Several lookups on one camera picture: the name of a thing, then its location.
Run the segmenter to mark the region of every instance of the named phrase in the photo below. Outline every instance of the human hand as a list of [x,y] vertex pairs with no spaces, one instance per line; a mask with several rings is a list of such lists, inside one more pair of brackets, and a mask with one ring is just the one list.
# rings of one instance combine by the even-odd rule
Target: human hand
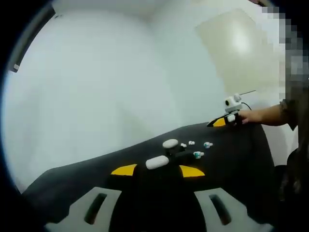
[[240,110],[238,115],[242,119],[242,123],[246,124],[248,122],[261,122],[261,116],[257,110]]

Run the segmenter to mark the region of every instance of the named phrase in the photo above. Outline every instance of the black table surface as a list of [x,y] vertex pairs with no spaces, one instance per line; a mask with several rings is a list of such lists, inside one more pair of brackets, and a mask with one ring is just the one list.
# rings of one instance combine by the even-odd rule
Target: black table surface
[[[247,206],[248,215],[260,223],[276,222],[274,163],[260,125],[207,127],[206,123],[178,128],[140,144],[79,163],[53,168],[38,177],[23,193],[45,222],[59,222],[69,207],[93,187],[106,187],[111,172],[130,164],[164,155],[162,143],[177,139],[179,143],[204,151],[192,167]],[[212,142],[205,149],[205,142]]]

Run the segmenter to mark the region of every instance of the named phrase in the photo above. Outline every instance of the yellow marking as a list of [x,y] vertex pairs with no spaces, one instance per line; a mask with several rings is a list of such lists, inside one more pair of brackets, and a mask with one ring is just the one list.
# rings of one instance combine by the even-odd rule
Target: yellow marking
[[197,168],[179,165],[183,172],[183,177],[204,176],[205,174]]
[[112,175],[133,175],[135,167],[136,167],[136,164],[123,166],[123,167],[117,168],[111,174]]
[[225,126],[225,121],[224,121],[224,118],[220,118],[218,119],[214,124],[213,124],[214,127],[222,127],[222,126]]

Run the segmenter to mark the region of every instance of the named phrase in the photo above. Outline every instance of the sleeve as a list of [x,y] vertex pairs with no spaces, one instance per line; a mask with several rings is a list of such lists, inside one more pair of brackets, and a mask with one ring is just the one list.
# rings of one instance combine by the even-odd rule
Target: sleeve
[[292,130],[297,126],[297,106],[295,100],[282,100],[280,109]]

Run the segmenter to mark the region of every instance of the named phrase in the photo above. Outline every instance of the white pill-shaped object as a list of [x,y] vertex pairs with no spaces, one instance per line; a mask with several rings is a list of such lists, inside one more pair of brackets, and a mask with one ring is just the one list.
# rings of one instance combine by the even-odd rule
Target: white pill-shaped object
[[178,140],[177,139],[169,139],[169,140],[166,140],[162,146],[165,148],[165,149],[169,149],[169,148],[173,148],[175,146],[178,145]]
[[158,156],[146,161],[146,167],[149,170],[156,169],[167,165],[169,163],[169,159],[166,156]]
[[235,115],[230,115],[230,116],[227,116],[227,121],[228,122],[234,122],[235,121]]

